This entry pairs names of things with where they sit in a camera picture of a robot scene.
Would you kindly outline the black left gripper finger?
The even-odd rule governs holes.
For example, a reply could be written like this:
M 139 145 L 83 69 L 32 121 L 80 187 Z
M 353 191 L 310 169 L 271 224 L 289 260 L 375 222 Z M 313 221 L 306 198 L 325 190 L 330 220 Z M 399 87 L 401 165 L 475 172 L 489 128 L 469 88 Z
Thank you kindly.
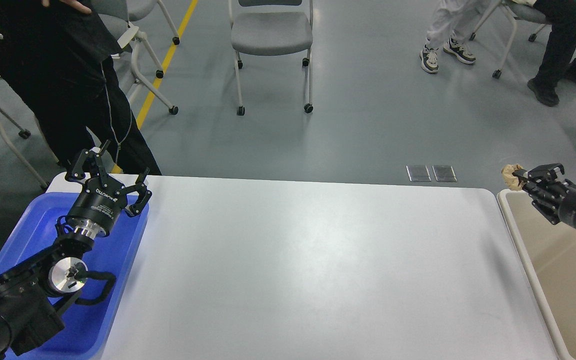
M 134 203 L 126 203 L 126 206 L 124 207 L 126 215 L 130 218 L 140 215 L 147 203 L 150 201 L 152 192 L 148 190 L 146 185 L 146 177 L 149 173 L 150 168 L 144 169 L 144 171 L 137 176 L 134 184 L 130 186 L 122 186 L 120 189 L 121 198 L 132 193 L 138 194 Z
M 106 140 L 98 151 L 94 149 L 83 149 L 80 151 L 78 157 L 75 158 L 75 161 L 65 173 L 64 180 L 66 182 L 83 183 L 82 180 L 86 177 L 85 173 L 90 173 L 91 178 L 100 178 L 100 181 L 105 183 L 109 176 L 103 164 L 102 156 L 109 145 L 110 141 Z

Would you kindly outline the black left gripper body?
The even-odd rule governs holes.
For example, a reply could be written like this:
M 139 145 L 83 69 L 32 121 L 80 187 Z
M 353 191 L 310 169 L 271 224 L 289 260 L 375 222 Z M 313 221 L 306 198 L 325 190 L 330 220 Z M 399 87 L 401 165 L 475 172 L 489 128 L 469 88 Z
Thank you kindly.
M 66 174 L 67 182 L 77 182 L 82 185 L 82 191 L 73 203 L 73 207 L 65 216 L 65 223 L 73 230 L 87 229 L 95 238 L 98 235 L 107 237 L 117 223 L 121 212 L 129 217 L 137 214 L 128 203 L 126 186 L 116 178 L 108 175 L 105 180 L 101 176 L 90 177 L 85 182 Z

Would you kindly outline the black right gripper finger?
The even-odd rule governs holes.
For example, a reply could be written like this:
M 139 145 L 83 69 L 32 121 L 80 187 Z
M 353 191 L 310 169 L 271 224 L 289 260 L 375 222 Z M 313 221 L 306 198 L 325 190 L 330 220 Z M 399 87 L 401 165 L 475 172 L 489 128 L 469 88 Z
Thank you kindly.
M 518 178 L 520 183 L 535 183 L 538 185 L 560 183 L 565 174 L 565 167 L 560 162 L 539 165 L 532 170 L 520 168 L 512 172 L 512 175 Z
M 560 223 L 559 207 L 563 200 L 563 183 L 526 182 L 522 189 L 532 199 L 532 205 L 549 223 Z

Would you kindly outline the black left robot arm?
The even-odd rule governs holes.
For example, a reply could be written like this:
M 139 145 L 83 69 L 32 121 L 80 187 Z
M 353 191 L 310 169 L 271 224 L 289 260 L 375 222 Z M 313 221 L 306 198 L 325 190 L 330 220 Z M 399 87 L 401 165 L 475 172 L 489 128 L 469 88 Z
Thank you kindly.
M 83 256 L 95 239 L 107 237 L 121 212 L 142 214 L 152 192 L 140 173 L 126 186 L 109 175 L 100 150 L 82 150 L 65 175 L 81 185 L 78 198 L 55 223 L 54 242 L 0 274 L 0 360 L 11 349 L 28 353 L 66 328 L 62 316 L 72 305 L 94 306 L 107 299 L 117 282 L 109 271 L 94 271 Z

